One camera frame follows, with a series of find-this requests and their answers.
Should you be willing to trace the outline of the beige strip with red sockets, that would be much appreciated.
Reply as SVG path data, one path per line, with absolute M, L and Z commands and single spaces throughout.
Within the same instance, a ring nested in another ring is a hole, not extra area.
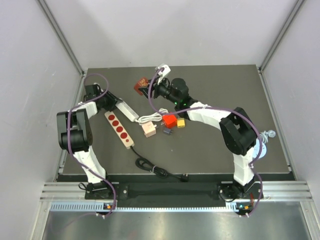
M 115 131 L 116 135 L 119 137 L 123 145 L 130 149 L 135 145 L 133 139 L 127 132 L 127 130 L 124 128 L 120 120 L 116 117 L 115 113 L 113 111 L 107 111 L 104 114 L 107 121 L 110 123 L 112 129 Z

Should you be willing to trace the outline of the light blue round socket base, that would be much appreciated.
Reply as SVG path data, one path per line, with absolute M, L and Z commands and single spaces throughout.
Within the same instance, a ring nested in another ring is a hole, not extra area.
M 255 159 L 257 157 L 260 149 L 261 149 L 261 153 L 259 155 L 259 159 L 263 158 L 266 155 L 267 147 L 264 142 L 262 143 L 262 145 L 260 145 L 260 142 L 257 140 L 255 143 L 255 146 L 253 148 L 253 154 L 252 154 L 253 159 Z

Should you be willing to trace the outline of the small grey plug adapter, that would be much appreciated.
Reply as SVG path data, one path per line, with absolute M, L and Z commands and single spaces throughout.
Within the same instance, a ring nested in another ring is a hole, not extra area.
M 171 128 L 167 128 L 167 127 L 165 127 L 165 128 L 163 129 L 163 132 L 164 132 L 166 135 L 168 135 L 168 136 L 170 136 L 170 135 L 173 134 L 173 130 L 172 130 Z

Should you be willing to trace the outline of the dark red cube adapter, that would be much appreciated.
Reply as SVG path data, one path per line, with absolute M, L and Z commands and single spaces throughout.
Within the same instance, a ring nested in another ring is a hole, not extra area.
M 143 92 L 140 90 L 140 88 L 146 88 L 149 84 L 149 80 L 145 77 L 141 78 L 137 81 L 137 83 L 134 85 L 133 89 L 140 95 L 143 95 Z

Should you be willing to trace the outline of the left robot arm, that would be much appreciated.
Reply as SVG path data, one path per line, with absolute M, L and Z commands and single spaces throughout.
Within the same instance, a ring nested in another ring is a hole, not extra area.
M 113 93 L 102 90 L 94 83 L 84 87 L 85 95 L 71 111 L 56 115 L 58 143 L 84 170 L 88 184 L 78 186 L 85 191 L 87 200 L 104 200 L 114 197 L 115 189 L 108 182 L 108 174 L 99 163 L 93 150 L 93 133 L 90 118 L 100 110 L 113 111 L 123 100 Z

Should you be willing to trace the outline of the white power strip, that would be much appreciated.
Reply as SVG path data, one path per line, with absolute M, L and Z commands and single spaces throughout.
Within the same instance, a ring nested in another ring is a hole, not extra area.
M 116 107 L 131 121 L 137 122 L 139 115 L 123 100 L 119 99 L 116 103 Z

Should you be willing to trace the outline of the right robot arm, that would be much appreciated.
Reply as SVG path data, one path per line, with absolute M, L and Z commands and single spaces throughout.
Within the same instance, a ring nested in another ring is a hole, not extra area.
M 174 103 L 174 109 L 180 117 L 220 130 L 227 149 L 233 154 L 234 174 L 230 198 L 245 198 L 251 193 L 255 177 L 251 162 L 257 135 L 242 108 L 237 107 L 233 111 L 211 109 L 190 96 L 182 78 L 172 81 L 164 78 L 160 83 L 142 78 L 135 84 L 134 90 L 146 98 L 161 96 Z

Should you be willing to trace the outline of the gold USB charger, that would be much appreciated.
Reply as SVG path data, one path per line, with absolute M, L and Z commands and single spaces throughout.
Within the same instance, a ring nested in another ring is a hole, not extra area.
M 186 126 L 186 122 L 184 118 L 178 118 L 176 121 L 176 126 L 178 128 L 184 128 Z

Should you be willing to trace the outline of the pink cube deer adapter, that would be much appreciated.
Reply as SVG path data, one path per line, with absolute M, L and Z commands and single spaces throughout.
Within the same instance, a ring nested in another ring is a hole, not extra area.
M 158 126 L 151 121 L 142 124 L 141 127 L 146 138 L 154 136 L 157 133 Z

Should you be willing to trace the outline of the orange red cube socket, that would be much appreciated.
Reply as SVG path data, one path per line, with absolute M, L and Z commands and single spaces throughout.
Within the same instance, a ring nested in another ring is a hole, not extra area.
M 171 129 L 177 126 L 177 117 L 174 114 L 163 115 L 162 121 L 166 128 Z

